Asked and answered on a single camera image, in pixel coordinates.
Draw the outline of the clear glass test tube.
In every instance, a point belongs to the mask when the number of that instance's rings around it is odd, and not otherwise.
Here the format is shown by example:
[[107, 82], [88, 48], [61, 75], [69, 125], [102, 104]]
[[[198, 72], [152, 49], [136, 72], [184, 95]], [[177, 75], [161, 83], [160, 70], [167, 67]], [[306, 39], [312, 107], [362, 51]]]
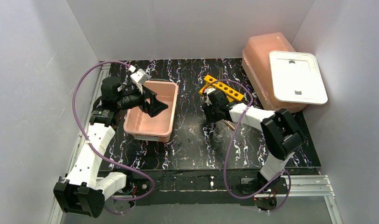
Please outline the clear glass test tube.
[[223, 79], [223, 74], [224, 74], [224, 68], [220, 68], [219, 69], [219, 75], [218, 75], [219, 80]]

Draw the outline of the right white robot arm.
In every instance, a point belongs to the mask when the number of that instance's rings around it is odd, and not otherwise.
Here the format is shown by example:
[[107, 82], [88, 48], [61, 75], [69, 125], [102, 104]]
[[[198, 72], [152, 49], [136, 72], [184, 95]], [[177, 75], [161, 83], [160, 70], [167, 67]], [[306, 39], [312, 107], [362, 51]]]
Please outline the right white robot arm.
[[257, 175], [266, 184], [283, 171], [288, 160], [304, 143], [304, 134], [293, 115], [286, 109], [268, 111], [230, 102], [226, 94], [214, 88], [206, 90], [206, 102], [202, 105], [206, 120], [243, 123], [262, 132], [269, 154]]

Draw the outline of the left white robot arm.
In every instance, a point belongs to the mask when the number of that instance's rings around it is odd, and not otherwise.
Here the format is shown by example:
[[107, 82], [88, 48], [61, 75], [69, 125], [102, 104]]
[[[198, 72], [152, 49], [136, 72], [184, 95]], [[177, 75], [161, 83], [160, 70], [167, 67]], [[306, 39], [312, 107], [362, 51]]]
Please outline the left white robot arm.
[[89, 128], [87, 131], [80, 128], [86, 142], [64, 182], [57, 182], [54, 186], [53, 193], [64, 213], [99, 217], [105, 201], [128, 187], [126, 173], [110, 172], [99, 181], [97, 176], [102, 161], [113, 162], [104, 153], [124, 111], [137, 107], [155, 117], [168, 108], [157, 99], [154, 91], [145, 87], [147, 80], [146, 77], [132, 79], [132, 90], [118, 77], [102, 80], [101, 95], [92, 106]]

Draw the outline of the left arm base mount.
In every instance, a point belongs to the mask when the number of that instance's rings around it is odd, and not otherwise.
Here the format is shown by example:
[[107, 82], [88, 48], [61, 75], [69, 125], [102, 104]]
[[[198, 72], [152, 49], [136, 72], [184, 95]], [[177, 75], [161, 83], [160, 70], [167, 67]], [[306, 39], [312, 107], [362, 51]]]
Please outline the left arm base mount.
[[149, 181], [132, 181], [129, 185], [108, 198], [110, 204], [103, 207], [110, 214], [123, 216], [132, 211], [137, 200], [151, 192], [153, 185]]

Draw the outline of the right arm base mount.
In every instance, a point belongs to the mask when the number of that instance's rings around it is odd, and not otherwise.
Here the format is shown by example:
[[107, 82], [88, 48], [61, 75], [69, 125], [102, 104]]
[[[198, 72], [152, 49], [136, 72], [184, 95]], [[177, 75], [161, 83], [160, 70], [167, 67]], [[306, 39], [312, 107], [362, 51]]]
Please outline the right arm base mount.
[[[259, 191], [263, 186], [264, 184], [256, 178], [241, 178], [238, 190], [247, 196]], [[255, 205], [260, 211], [268, 213], [275, 211], [281, 207], [278, 204], [277, 196], [282, 195], [284, 197], [283, 202], [285, 202], [290, 190], [290, 182], [287, 183], [285, 178], [278, 177], [254, 197]]]

